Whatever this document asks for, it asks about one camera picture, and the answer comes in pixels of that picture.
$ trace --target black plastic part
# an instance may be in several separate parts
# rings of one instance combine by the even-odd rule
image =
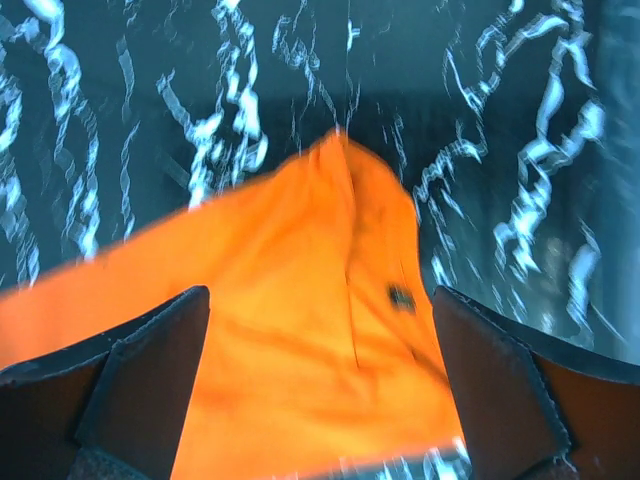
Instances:
[[[169,478],[208,318],[208,290],[195,287],[1,371],[0,478],[62,480],[73,478],[72,465],[76,477],[78,469],[89,475],[111,465],[112,474]]]
[[[445,287],[434,317],[475,479],[637,478],[639,366]]]

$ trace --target orange fabric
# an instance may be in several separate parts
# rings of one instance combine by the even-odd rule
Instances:
[[[211,291],[211,319],[173,478],[322,472],[462,436],[413,202],[339,132],[273,175],[4,295],[0,368],[197,284]],[[394,308],[390,284],[412,293],[414,314]]]

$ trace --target black marble countertop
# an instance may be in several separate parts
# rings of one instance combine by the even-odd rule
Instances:
[[[339,126],[413,195],[425,284],[640,363],[637,0],[9,0],[2,285]]]

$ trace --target marble surface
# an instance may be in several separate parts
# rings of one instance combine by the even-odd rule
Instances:
[[[0,288],[339,126],[427,289],[640,363],[638,0],[3,0]]]

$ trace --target orange cloth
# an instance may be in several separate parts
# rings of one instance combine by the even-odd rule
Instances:
[[[4,295],[0,368],[198,284],[211,291],[211,319],[173,478],[318,473],[462,436],[413,202],[339,132],[275,174]],[[411,292],[415,313],[394,307],[390,285]]]

